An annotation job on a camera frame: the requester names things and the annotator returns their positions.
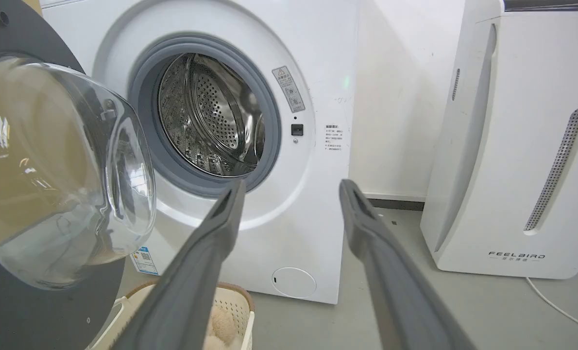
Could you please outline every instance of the brand logo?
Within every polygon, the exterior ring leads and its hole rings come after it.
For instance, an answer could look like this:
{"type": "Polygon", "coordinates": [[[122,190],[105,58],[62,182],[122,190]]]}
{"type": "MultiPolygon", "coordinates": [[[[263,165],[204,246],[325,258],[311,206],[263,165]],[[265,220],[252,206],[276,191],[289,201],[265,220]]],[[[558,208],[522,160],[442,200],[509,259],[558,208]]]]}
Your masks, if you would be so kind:
{"type": "Polygon", "coordinates": [[[487,255],[497,255],[498,257],[513,257],[513,258],[527,258],[527,259],[544,259],[546,255],[538,254],[522,254],[522,253],[504,253],[504,252],[489,252],[487,255]]]}

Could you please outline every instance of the warning label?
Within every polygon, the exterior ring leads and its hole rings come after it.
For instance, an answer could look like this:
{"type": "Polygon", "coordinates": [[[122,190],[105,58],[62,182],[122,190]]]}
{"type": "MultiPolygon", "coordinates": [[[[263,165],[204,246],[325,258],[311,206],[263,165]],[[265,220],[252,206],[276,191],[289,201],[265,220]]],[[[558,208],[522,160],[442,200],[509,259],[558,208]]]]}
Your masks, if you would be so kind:
{"type": "Polygon", "coordinates": [[[338,124],[326,124],[326,139],[324,148],[326,151],[340,151],[343,145],[343,130],[338,124]]]}
{"type": "Polygon", "coordinates": [[[138,271],[150,273],[151,275],[159,275],[153,259],[151,259],[151,253],[149,253],[149,249],[146,246],[141,246],[140,249],[132,253],[132,257],[134,258],[134,262],[136,262],[138,271]]]}
{"type": "Polygon", "coordinates": [[[291,111],[295,113],[306,109],[304,107],[304,102],[302,101],[302,96],[300,95],[298,87],[293,81],[293,77],[291,76],[291,73],[289,73],[287,66],[273,69],[272,73],[280,85],[280,88],[283,89],[283,93],[285,94],[285,98],[289,103],[291,111]]]}

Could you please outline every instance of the washing machine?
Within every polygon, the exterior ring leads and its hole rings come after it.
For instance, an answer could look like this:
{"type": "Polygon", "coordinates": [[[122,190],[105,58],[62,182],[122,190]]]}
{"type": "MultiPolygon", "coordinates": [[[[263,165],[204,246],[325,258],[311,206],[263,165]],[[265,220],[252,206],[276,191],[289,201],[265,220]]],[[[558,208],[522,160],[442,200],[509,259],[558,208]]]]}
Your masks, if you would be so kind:
{"type": "Polygon", "coordinates": [[[245,207],[220,280],[336,303],[357,0],[43,0],[94,80],[138,112],[158,213],[132,260],[161,275],[226,184],[245,207]]]}

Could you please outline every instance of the black door lock slot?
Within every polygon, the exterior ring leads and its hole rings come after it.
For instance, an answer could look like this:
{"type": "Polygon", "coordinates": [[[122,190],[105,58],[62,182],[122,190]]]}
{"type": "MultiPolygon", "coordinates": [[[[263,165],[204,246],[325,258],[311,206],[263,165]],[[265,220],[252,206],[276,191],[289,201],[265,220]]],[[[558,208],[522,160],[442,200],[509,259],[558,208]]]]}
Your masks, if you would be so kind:
{"type": "Polygon", "coordinates": [[[304,124],[291,124],[291,135],[294,137],[304,136],[304,124]]]}

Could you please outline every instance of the stainless steel drum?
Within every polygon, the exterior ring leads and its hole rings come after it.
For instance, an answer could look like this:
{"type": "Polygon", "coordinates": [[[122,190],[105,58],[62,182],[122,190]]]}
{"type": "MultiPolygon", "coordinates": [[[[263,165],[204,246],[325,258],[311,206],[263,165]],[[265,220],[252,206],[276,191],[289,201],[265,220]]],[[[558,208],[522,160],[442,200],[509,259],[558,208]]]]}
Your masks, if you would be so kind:
{"type": "Polygon", "coordinates": [[[171,62],[159,89],[162,127],[189,164],[221,177],[256,168],[265,142],[263,113],[235,71],[214,58],[186,53],[171,62]]]}

